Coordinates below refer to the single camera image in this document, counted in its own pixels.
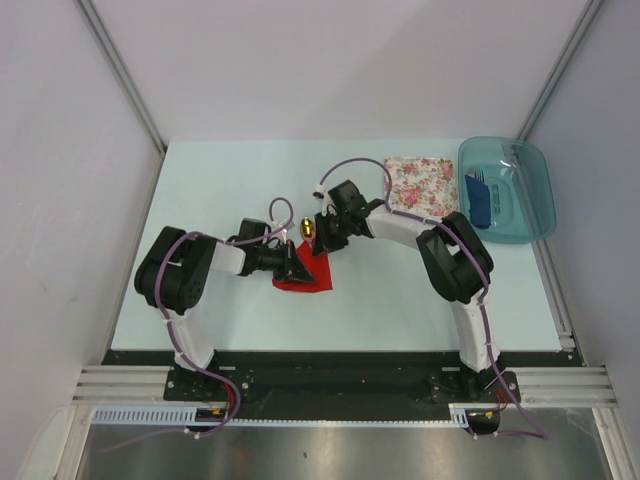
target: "metal frame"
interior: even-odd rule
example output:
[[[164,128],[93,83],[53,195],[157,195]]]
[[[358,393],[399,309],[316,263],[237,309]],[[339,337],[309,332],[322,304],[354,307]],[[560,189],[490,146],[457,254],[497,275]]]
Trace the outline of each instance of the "metal frame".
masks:
[[[540,218],[536,215],[533,202],[531,201],[531,190],[527,181],[526,170],[521,167],[519,153],[516,148],[507,149],[503,148],[505,158],[509,158],[517,168],[520,169],[520,188],[522,189],[521,199],[523,200],[523,213],[525,215],[525,221],[529,227],[534,230],[540,230]],[[549,299],[549,304],[552,307],[553,321],[556,325],[556,332],[560,340],[562,349],[567,352],[572,352],[574,349],[578,350],[581,355],[583,352],[579,347],[579,343],[574,338],[573,326],[571,323],[571,316],[569,314],[569,308],[567,306],[562,288],[560,287],[560,281],[558,273],[556,272],[553,260],[551,258],[551,251],[547,240],[541,240],[533,242],[533,253],[540,271],[540,277]]]
[[[517,136],[518,139],[527,140],[531,135],[531,132],[542,117],[551,97],[558,88],[560,81],[567,72],[568,67],[571,65],[571,61],[580,46],[583,44],[591,26],[594,24],[604,4],[605,0],[589,0],[585,5],[580,18],[576,22],[567,42],[562,48],[562,52],[560,53],[558,60],[556,60],[556,63],[553,66],[551,73],[549,73],[538,97],[535,102],[533,102],[533,106],[527,114],[526,120],[520,127]]]
[[[92,0],[74,1],[80,9],[80,13],[98,44],[98,48],[104,55],[109,68],[111,68],[116,80],[118,80],[118,83],[122,87],[124,95],[127,97],[127,100],[129,100],[131,108],[140,120],[140,123],[147,132],[150,140],[153,142],[153,145],[158,150],[158,153],[164,157],[164,153],[167,151],[167,146],[162,141],[160,131],[158,130],[153,117],[149,113],[149,109],[140,94],[140,90],[138,90],[136,83],[133,81],[133,77],[125,65],[124,60],[122,60],[122,56],[118,52],[111,35],[109,35],[98,10]]]
[[[163,400],[171,367],[87,366],[73,396],[73,405],[183,405],[203,402]],[[614,408],[616,397],[604,367],[509,368],[518,377],[522,405],[527,408]],[[479,404],[453,404],[478,407]],[[224,402],[212,402],[224,408]]]
[[[175,410],[176,407],[202,406],[201,402],[166,402],[162,399],[169,369],[168,366],[85,367],[73,397],[75,415],[56,480],[75,479],[91,419],[97,408],[104,405],[123,407],[139,405],[147,406],[150,412],[158,412],[163,409]],[[616,480],[637,478],[638,466],[628,449],[624,424],[604,367],[514,368],[511,370],[518,376],[522,404],[526,408],[591,408],[613,478]],[[212,406],[224,407],[223,402],[218,403]],[[331,423],[330,426],[452,427],[464,420],[459,416],[460,409],[472,406],[479,407],[478,404],[451,404],[451,421],[445,422],[339,422]],[[243,420],[231,422],[230,425],[324,427],[327,423]]]

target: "fork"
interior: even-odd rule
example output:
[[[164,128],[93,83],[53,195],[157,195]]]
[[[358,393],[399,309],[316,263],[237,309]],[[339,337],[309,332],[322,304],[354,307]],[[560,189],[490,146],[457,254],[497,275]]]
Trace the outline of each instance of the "fork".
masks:
[[[484,172],[481,168],[472,168],[470,173],[473,175],[473,178],[484,183]]]
[[[484,183],[484,171],[481,168],[472,168],[469,173],[473,175],[473,178]],[[493,211],[495,213],[500,213],[500,193],[497,185],[493,185],[491,187],[491,193],[493,194]]]

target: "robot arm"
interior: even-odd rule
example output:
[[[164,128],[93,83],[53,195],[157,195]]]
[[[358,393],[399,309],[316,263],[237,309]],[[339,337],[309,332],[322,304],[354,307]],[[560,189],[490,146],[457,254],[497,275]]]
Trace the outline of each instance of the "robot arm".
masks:
[[[477,305],[483,288],[482,280],[463,252],[450,251],[449,247],[455,242],[441,229],[392,214],[382,200],[367,203],[349,180],[325,195],[330,200],[323,198],[328,207],[315,217],[317,236],[314,254],[344,248],[350,235],[385,238],[419,250],[432,286],[441,297],[451,302],[462,362],[474,372],[490,369],[486,332]],[[461,213],[454,212],[442,219],[442,223],[464,242],[488,279],[493,270],[493,260],[469,221]],[[498,358],[500,352],[495,342],[491,348],[494,358]]]
[[[158,296],[165,309],[173,312],[169,313],[171,332],[181,352],[201,368],[209,365],[215,352],[208,340],[203,316],[191,315],[191,309],[200,301],[209,271],[247,276],[256,270],[265,270],[273,272],[279,281],[314,281],[298,259],[291,240],[283,237],[275,246],[270,246],[273,237],[255,242],[257,237],[265,237],[265,232],[271,233],[265,222],[244,219],[238,235],[229,240],[235,246],[209,235],[191,237],[184,230],[165,227],[136,272],[136,292],[145,297],[148,305],[157,308],[155,288],[161,265],[172,246],[182,239],[164,269]],[[176,354],[175,360],[181,367],[192,369],[180,354]]]

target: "red cloth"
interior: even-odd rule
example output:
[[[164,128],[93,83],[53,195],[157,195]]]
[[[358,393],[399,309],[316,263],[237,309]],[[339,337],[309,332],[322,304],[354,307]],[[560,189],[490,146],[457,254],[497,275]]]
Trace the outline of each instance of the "red cloth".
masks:
[[[329,269],[329,255],[323,253],[317,257],[311,256],[311,246],[303,241],[296,252],[298,258],[304,264],[309,273],[315,278],[315,283],[288,283],[273,280],[273,286],[280,290],[292,292],[316,293],[325,290],[333,290],[331,283],[331,270]]]

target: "small gold object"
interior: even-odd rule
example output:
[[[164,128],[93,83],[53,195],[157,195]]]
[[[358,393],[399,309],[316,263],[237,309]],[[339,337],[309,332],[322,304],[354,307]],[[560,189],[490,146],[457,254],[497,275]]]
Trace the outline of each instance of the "small gold object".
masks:
[[[316,238],[316,226],[309,217],[304,217],[300,222],[300,235],[307,242]]]

